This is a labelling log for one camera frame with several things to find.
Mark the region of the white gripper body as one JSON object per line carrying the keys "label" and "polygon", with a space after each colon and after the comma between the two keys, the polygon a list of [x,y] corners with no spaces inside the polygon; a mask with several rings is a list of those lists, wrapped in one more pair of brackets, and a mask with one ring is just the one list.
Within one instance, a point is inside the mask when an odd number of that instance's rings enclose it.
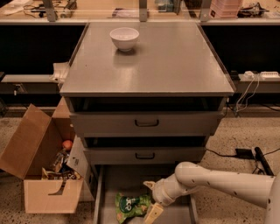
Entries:
{"label": "white gripper body", "polygon": [[162,178],[152,186],[153,199],[163,207],[168,207],[176,198],[186,195],[187,188],[182,185],[172,174],[168,178]]}

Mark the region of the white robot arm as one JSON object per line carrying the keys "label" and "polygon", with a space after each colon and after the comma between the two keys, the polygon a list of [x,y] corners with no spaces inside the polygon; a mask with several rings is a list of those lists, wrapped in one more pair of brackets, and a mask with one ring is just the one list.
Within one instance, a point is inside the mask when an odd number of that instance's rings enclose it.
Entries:
{"label": "white robot arm", "polygon": [[151,189],[155,201],[144,216],[144,224],[153,224],[165,207],[203,186],[265,208],[264,224],[280,223],[280,174],[269,176],[216,171],[191,162],[181,162],[168,178],[157,182],[144,181],[143,184]]}

